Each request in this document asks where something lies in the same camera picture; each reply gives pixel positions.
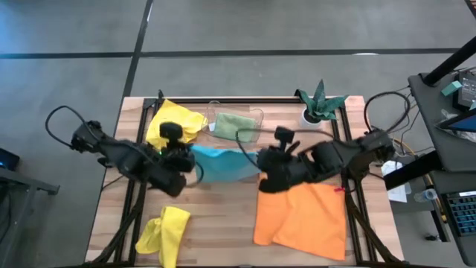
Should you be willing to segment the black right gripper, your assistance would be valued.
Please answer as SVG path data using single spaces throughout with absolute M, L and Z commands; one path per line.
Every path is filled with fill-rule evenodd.
M 265 173 L 260 177 L 258 188 L 269 194 L 287 191 L 309 181 L 305 164 L 290 154 L 300 145 L 299 141 L 293 142 L 295 131 L 277 127 L 274 137 L 279 141 L 278 150 L 262 149 L 257 154 L 257 166 Z

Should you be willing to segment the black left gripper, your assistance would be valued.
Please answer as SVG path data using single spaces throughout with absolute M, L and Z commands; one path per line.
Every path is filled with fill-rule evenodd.
M 191 145 L 180 141 L 183 136 L 181 125 L 164 122 L 160 124 L 159 132 L 167 147 L 159 150 L 161 166 L 149 171 L 148 182 L 152 189 L 177 197 L 186 185 L 186 179 L 180 173 L 189 173 L 194 169 L 195 156 L 191 151 Z

